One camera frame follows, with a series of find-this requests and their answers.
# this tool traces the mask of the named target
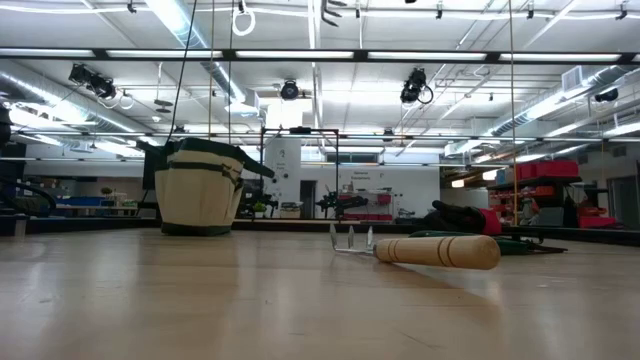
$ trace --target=ceiling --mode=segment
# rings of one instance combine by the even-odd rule
[[[508,12],[508,2],[495,1],[442,1],[443,17],[435,19],[438,1],[418,0],[409,6],[403,1],[348,0],[348,8],[342,10],[343,18],[335,20],[339,27],[322,23],[316,34],[316,48],[325,49],[403,49],[403,50],[497,50],[509,51],[508,20],[469,20],[455,18],[455,14],[480,14],[485,5],[488,14]],[[526,12],[528,0],[514,0],[514,10]],[[570,3],[577,3],[568,13],[569,19],[560,19],[552,26],[549,17],[560,12]],[[580,52],[637,52],[640,38],[637,29],[640,19],[640,1],[626,3],[630,17],[614,19],[577,20],[577,17],[606,15],[620,12],[622,1],[615,0],[536,0],[535,11],[540,16],[533,19],[514,19],[514,49],[527,51],[580,51]],[[123,9],[123,0],[27,0],[1,1],[0,6],[19,6],[37,9]],[[360,4],[363,16],[356,19],[355,8]],[[211,12],[212,1],[198,1],[196,21],[206,34],[214,26],[213,47],[242,49],[308,49],[310,47],[309,23],[306,17],[306,0],[263,0],[246,2],[249,9],[267,9],[296,12],[300,16],[284,16],[256,13],[253,32],[246,36],[233,35],[231,13]],[[44,14],[9,11],[0,8],[0,46],[26,47],[105,47],[105,48],[180,48],[159,18],[145,11],[144,1],[134,1],[140,11],[101,14]],[[229,8],[231,1],[215,1],[216,9]],[[246,17],[240,17],[239,28],[247,26]],[[549,27],[544,33],[541,30]],[[526,44],[536,38],[528,47]],[[42,74],[59,84],[73,88],[67,79],[70,61],[16,60],[19,64]],[[135,99],[133,108],[114,110],[149,128],[168,132],[172,114],[158,114],[156,99],[158,64],[151,62],[89,61],[93,70],[114,79],[115,84]],[[304,62],[233,62],[229,68],[232,80],[243,87],[257,91],[262,104],[278,103],[274,84],[285,79],[295,79],[301,89],[313,96],[314,73],[312,65]],[[321,79],[322,125],[344,132],[381,133],[391,127],[396,133],[405,134],[463,134],[482,135],[494,125],[494,120],[511,112],[511,69],[509,66],[446,65],[439,64],[390,64],[390,63],[318,63]],[[424,107],[410,110],[402,107],[399,95],[403,82],[414,67],[425,69],[432,79],[435,100]],[[516,109],[540,93],[559,86],[561,75],[570,65],[525,66],[514,68],[513,87]],[[164,63],[159,98],[174,101],[176,83],[180,78],[180,63]],[[477,87],[488,76],[482,86]],[[185,66],[182,90],[176,113],[176,124],[186,124],[191,131],[206,131],[209,108],[209,77],[198,63]],[[619,102],[635,99],[635,83],[620,87]],[[314,127],[311,100],[297,100],[305,109],[303,124]],[[223,97],[212,99],[214,132],[225,132],[231,124],[235,132],[258,131],[257,117],[229,118],[224,110]],[[615,104],[594,104],[604,111]],[[570,107],[548,114],[522,129],[526,136],[541,136],[549,128],[559,127],[582,119],[587,114],[587,100],[579,100]],[[152,116],[161,116],[155,122]],[[444,146],[446,142],[419,142],[416,146]]]

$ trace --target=shelf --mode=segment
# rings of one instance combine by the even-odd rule
[[[525,186],[532,186],[532,185],[544,186],[544,185],[557,185],[557,184],[571,184],[571,183],[581,182],[581,181],[582,181],[582,178],[579,176],[572,176],[572,177],[546,176],[546,177],[539,177],[535,179],[526,179],[526,180],[518,181],[518,188],[525,187]],[[513,189],[513,183],[487,186],[487,190],[509,190],[509,189]]]

